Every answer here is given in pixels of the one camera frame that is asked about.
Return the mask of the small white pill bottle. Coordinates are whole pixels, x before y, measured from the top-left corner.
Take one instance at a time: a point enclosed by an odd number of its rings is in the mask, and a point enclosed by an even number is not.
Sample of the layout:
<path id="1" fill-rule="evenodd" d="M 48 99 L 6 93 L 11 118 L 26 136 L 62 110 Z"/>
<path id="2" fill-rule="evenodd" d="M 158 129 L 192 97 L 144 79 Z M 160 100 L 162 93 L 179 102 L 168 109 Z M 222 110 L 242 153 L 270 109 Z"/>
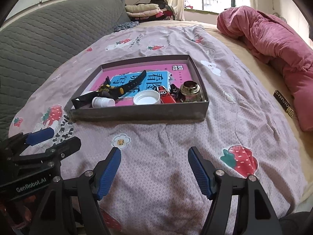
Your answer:
<path id="1" fill-rule="evenodd" d="M 91 102 L 92 108 L 115 107 L 115 100 L 105 97 L 95 97 Z"/>

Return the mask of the black yellow wristwatch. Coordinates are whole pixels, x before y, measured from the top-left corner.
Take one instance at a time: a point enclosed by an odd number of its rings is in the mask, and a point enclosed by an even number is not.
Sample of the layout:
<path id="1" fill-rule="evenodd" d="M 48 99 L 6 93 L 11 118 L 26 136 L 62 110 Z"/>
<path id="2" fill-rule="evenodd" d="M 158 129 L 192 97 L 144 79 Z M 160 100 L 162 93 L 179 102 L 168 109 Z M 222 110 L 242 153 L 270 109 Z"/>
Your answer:
<path id="1" fill-rule="evenodd" d="M 97 90 L 97 97 L 109 98 L 113 100 L 118 100 L 124 94 L 131 92 L 134 88 L 138 87 L 146 77 L 146 70 L 144 70 L 135 79 L 130 80 L 128 83 L 113 87 L 111 85 L 110 78 L 107 76 L 105 81 L 100 85 Z"/>

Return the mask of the white plastic lid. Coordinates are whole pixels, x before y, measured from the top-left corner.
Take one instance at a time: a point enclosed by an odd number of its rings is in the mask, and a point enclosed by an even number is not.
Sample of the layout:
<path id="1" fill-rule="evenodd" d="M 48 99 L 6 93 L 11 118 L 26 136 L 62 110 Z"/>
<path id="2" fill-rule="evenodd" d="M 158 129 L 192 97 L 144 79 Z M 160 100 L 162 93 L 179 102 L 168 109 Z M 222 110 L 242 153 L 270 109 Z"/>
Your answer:
<path id="1" fill-rule="evenodd" d="M 137 93 L 133 98 L 134 105 L 155 105 L 160 104 L 160 94 L 155 90 L 143 90 Z"/>

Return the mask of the red black tube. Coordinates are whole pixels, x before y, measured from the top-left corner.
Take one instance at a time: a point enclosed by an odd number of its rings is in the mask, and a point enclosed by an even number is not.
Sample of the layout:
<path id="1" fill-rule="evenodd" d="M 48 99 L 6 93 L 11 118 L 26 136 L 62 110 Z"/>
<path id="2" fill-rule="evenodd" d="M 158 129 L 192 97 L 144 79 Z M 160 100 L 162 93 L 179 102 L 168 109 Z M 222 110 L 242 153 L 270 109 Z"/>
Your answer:
<path id="1" fill-rule="evenodd" d="M 157 92 L 160 95 L 161 103 L 176 103 L 175 99 L 172 97 L 170 92 L 164 86 L 158 86 Z"/>

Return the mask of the black hair clip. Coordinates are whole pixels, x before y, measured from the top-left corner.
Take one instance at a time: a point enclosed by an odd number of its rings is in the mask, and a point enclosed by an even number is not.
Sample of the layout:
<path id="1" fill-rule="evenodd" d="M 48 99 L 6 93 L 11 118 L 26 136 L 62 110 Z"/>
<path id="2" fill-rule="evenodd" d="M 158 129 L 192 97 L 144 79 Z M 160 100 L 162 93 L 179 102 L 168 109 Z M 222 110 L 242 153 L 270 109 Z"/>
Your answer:
<path id="1" fill-rule="evenodd" d="M 176 102 L 180 102 L 180 88 L 176 87 L 175 84 L 170 85 L 170 95 Z"/>

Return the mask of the black gold small box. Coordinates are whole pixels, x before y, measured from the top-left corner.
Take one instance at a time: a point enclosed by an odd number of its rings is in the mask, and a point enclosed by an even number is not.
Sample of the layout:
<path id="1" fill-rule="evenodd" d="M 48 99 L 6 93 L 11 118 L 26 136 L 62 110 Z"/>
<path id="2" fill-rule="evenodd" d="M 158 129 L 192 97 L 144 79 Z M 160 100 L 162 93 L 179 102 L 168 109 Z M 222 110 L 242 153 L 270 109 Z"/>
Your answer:
<path id="1" fill-rule="evenodd" d="M 86 94 L 83 94 L 79 97 L 76 97 L 76 98 L 73 98 L 71 100 L 73 106 L 75 109 L 80 109 L 86 105 L 91 105 L 92 103 L 92 100 L 96 97 L 99 96 L 99 92 L 97 91 L 92 91 L 92 92 L 89 92 L 89 93 L 86 93 Z"/>

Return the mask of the pink strawberry bedsheet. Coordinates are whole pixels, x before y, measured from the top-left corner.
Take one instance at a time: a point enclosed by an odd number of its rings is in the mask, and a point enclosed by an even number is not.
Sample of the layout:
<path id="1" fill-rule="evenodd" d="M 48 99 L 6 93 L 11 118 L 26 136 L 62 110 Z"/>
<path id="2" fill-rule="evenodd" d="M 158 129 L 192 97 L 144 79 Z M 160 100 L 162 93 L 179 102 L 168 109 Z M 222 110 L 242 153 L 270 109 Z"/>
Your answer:
<path id="1" fill-rule="evenodd" d="M 191 146 L 227 173 L 254 174 L 278 216 L 294 210 L 307 185 L 299 147 L 279 104 L 222 42 L 201 26 L 133 28 L 104 36 L 63 63 L 16 114 L 9 135 L 62 120 L 48 110 L 65 108 L 102 64 L 138 57 L 189 55 L 209 95 L 203 121 L 127 123 L 121 119 L 76 122 L 81 149 L 61 166 L 66 179 L 104 159 L 114 146 L 121 166 L 100 206 L 125 234 L 199 234 L 210 208 L 188 163 Z"/>

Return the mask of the grey quilted headboard cover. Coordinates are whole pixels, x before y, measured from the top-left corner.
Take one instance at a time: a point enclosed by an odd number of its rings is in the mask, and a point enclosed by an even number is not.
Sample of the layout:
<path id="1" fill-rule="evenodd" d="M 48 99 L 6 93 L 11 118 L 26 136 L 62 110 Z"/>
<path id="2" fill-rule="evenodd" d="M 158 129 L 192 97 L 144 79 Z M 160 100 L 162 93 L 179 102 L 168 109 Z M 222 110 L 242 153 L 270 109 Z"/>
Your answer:
<path id="1" fill-rule="evenodd" d="M 7 138 L 15 114 L 60 65 L 129 20 L 125 0 L 68 0 L 1 30 L 1 139 Z"/>

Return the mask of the black mattress label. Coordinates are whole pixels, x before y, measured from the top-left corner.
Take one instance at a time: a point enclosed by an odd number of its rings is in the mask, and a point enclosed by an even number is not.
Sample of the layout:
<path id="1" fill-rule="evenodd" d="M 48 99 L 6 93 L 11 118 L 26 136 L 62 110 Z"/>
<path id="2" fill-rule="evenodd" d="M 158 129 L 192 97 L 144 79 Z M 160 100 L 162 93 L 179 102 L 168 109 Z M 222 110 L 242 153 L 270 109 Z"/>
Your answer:
<path id="1" fill-rule="evenodd" d="M 283 110 L 292 118 L 294 116 L 294 110 L 291 108 L 291 105 L 286 100 L 286 98 L 279 92 L 279 90 L 275 90 L 273 93 L 274 98 L 281 105 Z"/>

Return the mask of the grey cardboard box tray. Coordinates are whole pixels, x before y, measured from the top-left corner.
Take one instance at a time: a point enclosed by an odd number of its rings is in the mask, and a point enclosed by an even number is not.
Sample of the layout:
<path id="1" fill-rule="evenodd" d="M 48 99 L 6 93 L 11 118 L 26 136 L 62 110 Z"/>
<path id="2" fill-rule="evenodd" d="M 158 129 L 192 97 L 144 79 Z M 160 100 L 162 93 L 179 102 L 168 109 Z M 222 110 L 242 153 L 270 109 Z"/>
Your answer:
<path id="1" fill-rule="evenodd" d="M 65 111 L 75 121 L 203 120 L 208 107 L 192 58 L 165 55 L 98 66 Z"/>

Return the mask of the pink blue book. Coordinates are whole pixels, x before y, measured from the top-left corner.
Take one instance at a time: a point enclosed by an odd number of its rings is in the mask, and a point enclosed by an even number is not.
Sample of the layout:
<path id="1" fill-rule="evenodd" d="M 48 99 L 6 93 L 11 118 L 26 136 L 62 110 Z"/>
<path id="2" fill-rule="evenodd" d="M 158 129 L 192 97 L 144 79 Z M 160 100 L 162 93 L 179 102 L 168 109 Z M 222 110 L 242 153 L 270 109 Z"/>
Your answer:
<path id="1" fill-rule="evenodd" d="M 185 81 L 191 80 L 192 76 L 186 63 L 164 63 L 160 65 L 148 64 L 146 66 L 135 65 L 123 69 L 103 69 L 94 78 L 92 83 L 86 88 L 87 91 L 95 91 L 105 81 L 108 76 L 113 87 L 128 83 L 146 70 L 144 81 L 131 92 L 123 95 L 116 101 L 116 106 L 133 105 L 133 97 L 140 91 L 153 90 L 157 86 L 164 86 L 170 90 L 170 85 L 175 84 L 180 87 Z"/>

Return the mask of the beige mattress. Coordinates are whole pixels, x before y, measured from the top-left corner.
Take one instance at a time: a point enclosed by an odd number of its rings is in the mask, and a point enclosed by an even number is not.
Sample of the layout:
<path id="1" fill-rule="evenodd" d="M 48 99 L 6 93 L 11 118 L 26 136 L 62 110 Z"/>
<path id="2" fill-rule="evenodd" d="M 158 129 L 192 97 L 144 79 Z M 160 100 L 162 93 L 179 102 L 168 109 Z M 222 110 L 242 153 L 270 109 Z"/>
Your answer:
<path id="1" fill-rule="evenodd" d="M 201 25 L 207 33 L 224 43 L 244 63 L 244 65 L 248 67 L 251 73 L 261 81 L 262 85 L 268 92 L 272 94 L 275 90 L 279 90 L 289 102 L 291 101 L 291 94 L 286 87 L 282 76 L 275 69 L 254 57 L 244 43 L 222 34 L 214 24 L 197 21 L 169 20 L 145 22 L 141 23 L 138 27 L 188 27 L 193 25 Z M 284 113 L 284 116 L 299 144 L 302 172 L 308 182 L 300 200 L 302 203 L 312 196 L 312 132 L 302 131 L 296 116 L 290 117 L 286 113 Z"/>

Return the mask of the brass glass jar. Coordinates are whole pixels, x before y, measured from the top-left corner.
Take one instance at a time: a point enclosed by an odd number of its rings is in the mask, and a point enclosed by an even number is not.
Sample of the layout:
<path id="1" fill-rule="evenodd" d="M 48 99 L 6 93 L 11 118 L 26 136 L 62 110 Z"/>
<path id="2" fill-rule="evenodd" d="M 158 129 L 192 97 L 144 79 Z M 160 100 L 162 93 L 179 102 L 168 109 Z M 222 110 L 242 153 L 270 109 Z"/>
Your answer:
<path id="1" fill-rule="evenodd" d="M 195 81 L 185 81 L 179 89 L 178 99 L 180 102 L 202 101 L 202 90 Z"/>

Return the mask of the dark patterned cloth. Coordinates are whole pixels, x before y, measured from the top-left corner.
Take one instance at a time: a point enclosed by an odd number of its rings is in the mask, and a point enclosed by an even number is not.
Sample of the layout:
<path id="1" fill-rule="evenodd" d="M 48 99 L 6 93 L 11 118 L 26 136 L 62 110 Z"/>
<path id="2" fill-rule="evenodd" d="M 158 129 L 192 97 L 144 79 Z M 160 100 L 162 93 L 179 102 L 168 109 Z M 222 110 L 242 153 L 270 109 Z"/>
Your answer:
<path id="1" fill-rule="evenodd" d="M 125 22 L 125 23 L 122 23 L 122 24 L 119 24 L 119 25 L 115 26 L 114 32 L 119 32 L 119 31 L 123 31 L 123 30 L 132 29 L 134 27 L 137 27 L 138 25 L 139 25 L 138 21 Z"/>

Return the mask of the folded clothes pile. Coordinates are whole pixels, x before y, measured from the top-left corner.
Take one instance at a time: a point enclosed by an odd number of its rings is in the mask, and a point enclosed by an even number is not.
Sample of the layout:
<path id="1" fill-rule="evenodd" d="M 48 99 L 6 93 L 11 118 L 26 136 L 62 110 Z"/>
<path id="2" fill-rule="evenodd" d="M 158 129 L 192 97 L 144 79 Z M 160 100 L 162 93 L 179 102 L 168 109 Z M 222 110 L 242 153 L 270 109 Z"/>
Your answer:
<path id="1" fill-rule="evenodd" d="M 165 0 L 150 0 L 150 3 L 125 5 L 125 10 L 132 22 L 150 22 L 173 20 L 174 13 Z"/>

